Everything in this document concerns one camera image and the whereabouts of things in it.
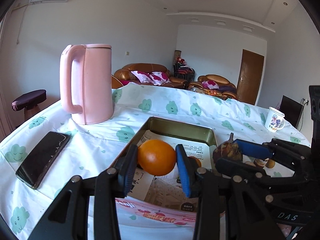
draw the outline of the smartphone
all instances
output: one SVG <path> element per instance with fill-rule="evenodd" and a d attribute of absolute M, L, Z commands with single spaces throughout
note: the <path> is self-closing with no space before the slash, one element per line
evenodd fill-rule
<path fill-rule="evenodd" d="M 48 132 L 24 159 L 16 176 L 32 189 L 37 189 L 69 139 L 68 134 Z"/>

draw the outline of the cup rim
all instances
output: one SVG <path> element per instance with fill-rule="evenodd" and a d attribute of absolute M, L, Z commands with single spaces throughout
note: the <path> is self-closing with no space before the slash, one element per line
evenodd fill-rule
<path fill-rule="evenodd" d="M 280 112 L 279 110 L 273 108 L 273 107 L 269 107 L 269 110 L 275 112 L 277 115 L 281 116 L 281 117 L 284 117 L 284 113 Z"/>

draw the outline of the dark blanket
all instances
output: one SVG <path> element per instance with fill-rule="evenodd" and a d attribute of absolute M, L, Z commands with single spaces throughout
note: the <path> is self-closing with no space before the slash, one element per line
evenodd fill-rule
<path fill-rule="evenodd" d="M 231 93 L 234 93 L 234 94 L 236 94 L 237 93 L 237 90 L 235 89 L 235 88 L 233 88 L 233 87 L 230 87 L 230 86 L 219 86 L 219 88 L 218 89 L 216 89 L 217 91 L 219 91 L 219 92 L 231 92 Z"/>

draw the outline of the brown wooden door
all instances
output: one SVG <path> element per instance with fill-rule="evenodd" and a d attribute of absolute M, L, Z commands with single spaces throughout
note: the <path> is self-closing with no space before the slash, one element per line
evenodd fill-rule
<path fill-rule="evenodd" d="M 257 99 L 264 57 L 257 53 L 243 50 L 237 85 L 237 96 L 240 102 L 254 105 Z"/>

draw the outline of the ceiling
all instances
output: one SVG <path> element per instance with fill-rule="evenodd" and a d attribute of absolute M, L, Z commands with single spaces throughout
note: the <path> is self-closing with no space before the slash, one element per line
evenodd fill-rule
<path fill-rule="evenodd" d="M 165 12 L 177 24 L 216 26 L 266 40 L 298 3 L 298 0 L 144 1 Z"/>

